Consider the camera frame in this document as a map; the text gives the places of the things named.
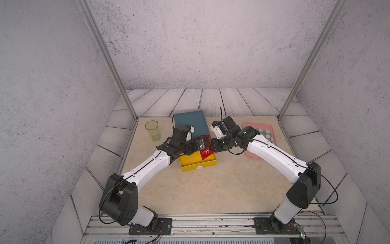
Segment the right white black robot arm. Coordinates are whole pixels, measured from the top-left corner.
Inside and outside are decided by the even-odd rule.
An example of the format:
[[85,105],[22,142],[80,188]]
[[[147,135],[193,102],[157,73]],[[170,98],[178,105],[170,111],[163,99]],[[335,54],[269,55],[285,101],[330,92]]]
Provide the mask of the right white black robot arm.
[[292,183],[286,198],[271,215],[271,220],[277,224],[286,225],[301,210],[307,209],[321,189],[322,180],[326,179],[317,163],[295,158],[257,129],[251,126],[241,129],[231,117],[214,121],[210,130],[216,136],[210,144],[215,153],[239,147],[268,162]]

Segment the green translucent plastic cup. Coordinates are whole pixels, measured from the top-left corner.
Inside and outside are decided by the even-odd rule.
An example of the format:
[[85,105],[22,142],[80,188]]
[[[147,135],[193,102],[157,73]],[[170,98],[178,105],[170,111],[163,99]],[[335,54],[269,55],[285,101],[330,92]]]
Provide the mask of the green translucent plastic cup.
[[160,140],[159,124],[155,120],[148,121],[145,124],[145,128],[153,141]]

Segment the red postcards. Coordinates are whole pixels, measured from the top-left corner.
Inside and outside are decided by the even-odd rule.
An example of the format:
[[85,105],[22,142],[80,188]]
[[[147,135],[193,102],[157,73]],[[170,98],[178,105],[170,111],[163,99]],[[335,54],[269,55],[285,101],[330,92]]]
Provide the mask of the red postcards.
[[210,149],[210,144],[212,142],[211,135],[203,135],[207,138],[207,147],[200,151],[202,160],[206,160],[209,156],[214,154],[214,151]]

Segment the teal drawer cabinet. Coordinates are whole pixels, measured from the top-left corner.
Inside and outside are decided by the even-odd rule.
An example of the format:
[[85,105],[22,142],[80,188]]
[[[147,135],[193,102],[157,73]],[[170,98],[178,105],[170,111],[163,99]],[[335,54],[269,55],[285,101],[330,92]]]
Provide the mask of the teal drawer cabinet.
[[186,125],[193,127],[193,137],[210,135],[209,127],[202,110],[177,113],[174,115],[174,124],[175,127],[185,127]]

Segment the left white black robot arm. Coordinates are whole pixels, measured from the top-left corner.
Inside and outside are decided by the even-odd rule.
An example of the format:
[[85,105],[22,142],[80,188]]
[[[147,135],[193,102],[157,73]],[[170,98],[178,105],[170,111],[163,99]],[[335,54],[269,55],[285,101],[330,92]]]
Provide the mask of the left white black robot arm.
[[174,128],[172,136],[158,145],[156,151],[139,166],[123,175],[112,174],[104,188],[99,215],[106,214],[121,226],[132,223],[156,228],[158,214],[139,205],[138,193],[157,173],[180,156],[190,156],[210,145],[210,139],[195,137],[193,131],[191,126]]

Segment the yellow top drawer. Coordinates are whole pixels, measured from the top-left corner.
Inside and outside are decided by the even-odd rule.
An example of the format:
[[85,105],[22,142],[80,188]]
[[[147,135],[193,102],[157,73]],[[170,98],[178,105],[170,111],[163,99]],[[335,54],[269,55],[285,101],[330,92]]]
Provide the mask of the yellow top drawer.
[[180,156],[180,167],[183,172],[202,169],[206,167],[216,166],[217,165],[217,156],[212,154],[206,160],[202,160],[200,151],[194,152],[190,156],[181,155]]

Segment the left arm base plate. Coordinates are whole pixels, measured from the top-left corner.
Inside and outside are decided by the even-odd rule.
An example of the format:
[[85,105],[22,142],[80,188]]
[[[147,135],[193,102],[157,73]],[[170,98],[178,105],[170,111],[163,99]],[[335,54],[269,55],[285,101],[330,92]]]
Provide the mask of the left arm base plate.
[[170,235],[172,231],[172,218],[157,218],[144,227],[132,223],[129,229],[129,235]]

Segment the green checkered cloth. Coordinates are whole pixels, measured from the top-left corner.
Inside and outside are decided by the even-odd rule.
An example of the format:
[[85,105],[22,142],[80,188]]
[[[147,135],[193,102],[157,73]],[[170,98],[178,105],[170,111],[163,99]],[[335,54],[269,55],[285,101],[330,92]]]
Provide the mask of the green checkered cloth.
[[271,131],[269,130],[264,130],[264,129],[260,129],[260,128],[257,128],[257,130],[268,140],[270,141],[271,143],[274,144],[274,138],[273,138],[273,134]]

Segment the aluminium front rail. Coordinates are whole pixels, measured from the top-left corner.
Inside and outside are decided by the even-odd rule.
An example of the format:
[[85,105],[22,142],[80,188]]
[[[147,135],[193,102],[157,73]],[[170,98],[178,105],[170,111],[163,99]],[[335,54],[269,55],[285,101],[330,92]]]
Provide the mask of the aluminium front rail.
[[105,224],[106,216],[91,218],[83,244],[348,244],[335,216],[304,211],[277,234],[265,227],[269,213],[163,215],[159,229],[134,224]]

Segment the pink plastic tray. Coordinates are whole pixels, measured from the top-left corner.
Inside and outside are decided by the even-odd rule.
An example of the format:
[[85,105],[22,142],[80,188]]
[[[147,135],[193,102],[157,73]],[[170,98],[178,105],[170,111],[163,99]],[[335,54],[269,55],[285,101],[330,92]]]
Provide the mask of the pink plastic tray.
[[260,129],[271,131],[272,134],[273,134],[274,141],[275,141],[274,145],[277,145],[276,140],[275,140],[274,130],[273,130],[273,127],[271,125],[269,125],[269,124],[258,124],[258,123],[244,123],[242,126],[243,126],[243,128],[246,127],[246,126],[251,126],[254,129],[256,129],[256,130],[257,130],[257,128],[260,128]]

